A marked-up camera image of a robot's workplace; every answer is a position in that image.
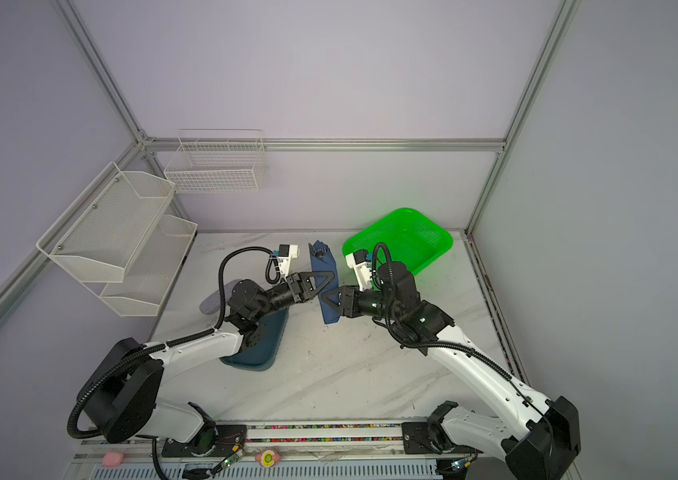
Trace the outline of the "white mesh two-tier shelf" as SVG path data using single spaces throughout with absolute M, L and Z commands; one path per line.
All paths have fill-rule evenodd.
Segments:
M 160 314 L 197 233 L 169 213 L 176 186 L 107 165 L 36 248 L 120 317 Z

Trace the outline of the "pink green round toy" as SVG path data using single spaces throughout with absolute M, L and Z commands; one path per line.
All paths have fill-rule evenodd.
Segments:
M 273 449 L 265 449 L 255 455 L 256 462 L 262 468 L 272 468 L 281 461 L 281 455 Z

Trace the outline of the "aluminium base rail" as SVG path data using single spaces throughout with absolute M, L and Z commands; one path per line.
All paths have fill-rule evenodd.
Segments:
M 136 438 L 122 444 L 86 440 L 74 456 L 69 479 L 475 479 L 493 457 L 470 447 L 452 453 L 429 450 L 427 422 L 338 420 L 222 422 L 204 455 L 175 440 Z M 262 468 L 255 455 L 265 449 L 282 459 Z M 123 463 L 103 468 L 109 451 Z

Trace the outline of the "grey oval stone pad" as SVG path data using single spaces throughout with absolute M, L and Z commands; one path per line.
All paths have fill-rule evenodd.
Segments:
M 231 296 L 232 296 L 232 291 L 234 287 L 240 282 L 240 279 L 234 279 L 229 282 L 227 282 L 224 287 L 223 287 L 223 295 L 224 295 L 224 300 L 228 301 Z M 206 297 L 199 305 L 199 311 L 203 315 L 213 315 L 219 312 L 221 309 L 221 301 L 220 301 L 220 292 L 215 291 L 208 297 Z

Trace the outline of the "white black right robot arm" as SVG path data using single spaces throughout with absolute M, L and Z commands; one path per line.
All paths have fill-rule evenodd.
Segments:
M 492 410 L 471 413 L 445 401 L 428 417 L 429 450 L 470 447 L 506 463 L 518 479 L 561 479 L 581 451 L 579 414 L 565 397 L 549 399 L 492 360 L 455 320 L 423 299 L 398 261 L 378 267 L 372 287 L 341 286 L 321 295 L 340 316 L 375 319 L 403 349 L 417 350 L 464 382 Z

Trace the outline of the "pink small toy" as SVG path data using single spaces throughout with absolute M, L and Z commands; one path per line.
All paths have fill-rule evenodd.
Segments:
M 102 457 L 101 466 L 103 468 L 116 468 L 123 463 L 124 458 L 125 455 L 122 452 L 109 451 Z

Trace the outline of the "teal plastic utensil tray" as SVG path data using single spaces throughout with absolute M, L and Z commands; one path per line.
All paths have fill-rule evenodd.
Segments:
M 220 361 L 242 370 L 268 370 L 275 362 L 288 317 L 288 310 L 264 317 L 257 329 L 244 338 L 241 349 L 234 355 L 220 358 Z

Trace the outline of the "green perforated plastic basket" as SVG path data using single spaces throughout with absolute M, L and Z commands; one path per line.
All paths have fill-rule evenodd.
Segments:
M 393 259 L 417 275 L 453 246 L 451 233 L 412 208 L 399 208 L 345 241 L 344 256 L 358 250 L 372 253 L 377 243 L 385 243 Z

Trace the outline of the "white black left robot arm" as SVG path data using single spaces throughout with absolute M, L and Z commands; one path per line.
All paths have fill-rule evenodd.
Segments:
M 117 342 L 79 391 L 66 432 L 73 439 L 103 437 L 121 443 L 135 436 L 192 443 L 211 434 L 214 420 L 196 403 L 161 396 L 174 378 L 209 362 L 268 369 L 275 360 L 289 309 L 318 297 L 335 280 L 330 271 L 297 272 L 269 289 L 240 280 L 218 292 L 218 324 L 174 340 Z M 224 332 L 228 323 L 233 331 Z

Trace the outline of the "dark blue paper napkin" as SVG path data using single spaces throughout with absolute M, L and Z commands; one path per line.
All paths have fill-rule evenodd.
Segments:
M 315 279 L 321 288 L 317 296 L 323 322 L 325 325 L 335 324 L 339 321 L 339 313 L 333 309 L 322 297 L 322 294 L 338 287 L 337 266 L 330 247 L 322 242 L 315 241 L 308 244 L 311 269 L 316 273 Z

